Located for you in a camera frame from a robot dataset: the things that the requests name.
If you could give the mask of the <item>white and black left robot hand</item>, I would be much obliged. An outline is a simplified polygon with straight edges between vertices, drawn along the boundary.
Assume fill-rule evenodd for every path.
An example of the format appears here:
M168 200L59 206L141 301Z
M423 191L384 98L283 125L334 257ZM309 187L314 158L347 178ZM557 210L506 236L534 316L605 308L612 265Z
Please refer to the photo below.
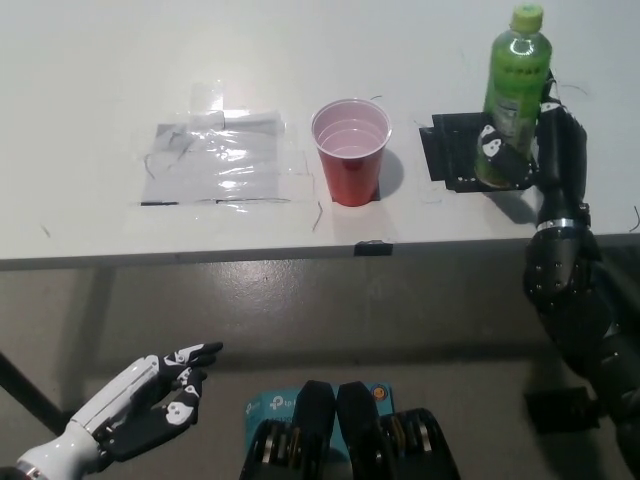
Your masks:
M66 423L55 439L3 467L3 479L83 479L177 438L197 424L221 342L147 355L121 371Z

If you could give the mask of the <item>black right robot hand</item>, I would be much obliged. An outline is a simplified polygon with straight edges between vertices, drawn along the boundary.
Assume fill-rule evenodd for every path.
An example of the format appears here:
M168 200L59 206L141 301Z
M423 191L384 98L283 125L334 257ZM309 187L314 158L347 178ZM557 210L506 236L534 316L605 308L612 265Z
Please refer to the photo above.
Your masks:
M548 74L544 83L527 155L507 143L493 115L483 119L476 177L497 190L537 188L541 193L537 230L589 228L590 207L584 202L587 133L561 102L555 77Z

